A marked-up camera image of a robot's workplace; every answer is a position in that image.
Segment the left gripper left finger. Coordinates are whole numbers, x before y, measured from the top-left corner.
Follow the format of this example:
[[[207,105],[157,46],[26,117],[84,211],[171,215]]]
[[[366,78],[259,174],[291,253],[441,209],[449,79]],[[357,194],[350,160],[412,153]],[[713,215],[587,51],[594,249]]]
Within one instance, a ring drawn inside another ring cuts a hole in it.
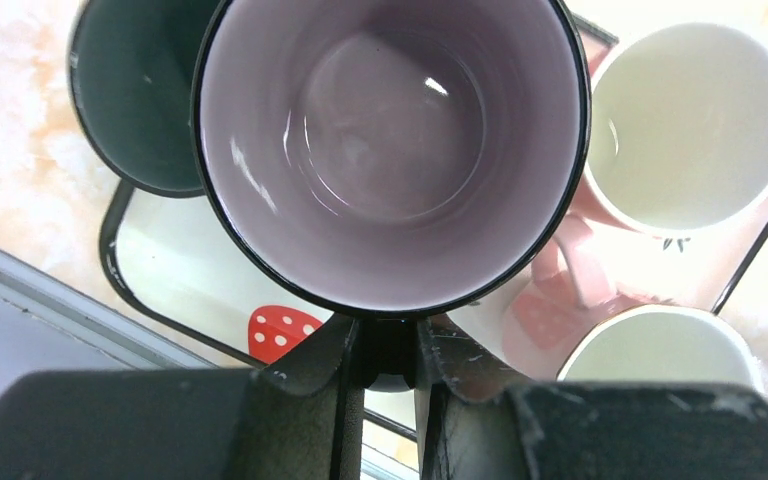
[[[261,369],[48,371],[0,397],[0,479],[355,479],[358,322]]]

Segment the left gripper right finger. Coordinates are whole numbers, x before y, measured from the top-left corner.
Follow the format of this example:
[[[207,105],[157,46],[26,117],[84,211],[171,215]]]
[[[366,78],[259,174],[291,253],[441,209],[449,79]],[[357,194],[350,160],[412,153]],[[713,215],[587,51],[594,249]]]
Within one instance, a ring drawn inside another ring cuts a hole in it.
[[[768,479],[768,402],[727,384],[542,382],[417,324],[425,479]]]

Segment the strawberry print tray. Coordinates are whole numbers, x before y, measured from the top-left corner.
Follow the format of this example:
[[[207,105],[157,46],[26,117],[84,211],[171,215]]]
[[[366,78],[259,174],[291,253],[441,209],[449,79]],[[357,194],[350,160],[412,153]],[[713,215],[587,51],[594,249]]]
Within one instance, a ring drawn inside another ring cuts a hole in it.
[[[588,248],[618,297],[720,313],[768,238],[768,197],[738,222],[682,240],[592,221]],[[272,363],[329,319],[255,268],[205,197],[172,199],[120,184],[102,223],[105,274],[131,307],[252,366]]]

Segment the purple cup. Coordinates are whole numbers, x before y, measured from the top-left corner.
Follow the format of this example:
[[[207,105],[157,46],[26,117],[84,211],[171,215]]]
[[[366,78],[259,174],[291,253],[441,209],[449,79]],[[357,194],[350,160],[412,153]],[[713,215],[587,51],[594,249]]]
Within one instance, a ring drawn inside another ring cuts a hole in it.
[[[407,323],[481,299],[548,242],[591,121],[561,1],[224,1],[191,108],[227,235],[281,288],[373,323],[381,391],[413,383]]]

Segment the dark green cup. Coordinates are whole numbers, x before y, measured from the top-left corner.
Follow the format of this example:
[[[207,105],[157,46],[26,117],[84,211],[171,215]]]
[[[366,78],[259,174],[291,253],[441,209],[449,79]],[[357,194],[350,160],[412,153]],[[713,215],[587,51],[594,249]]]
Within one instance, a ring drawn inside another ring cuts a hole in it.
[[[218,2],[92,0],[69,48],[69,90],[101,160],[132,186],[171,198],[203,192],[190,95]]]

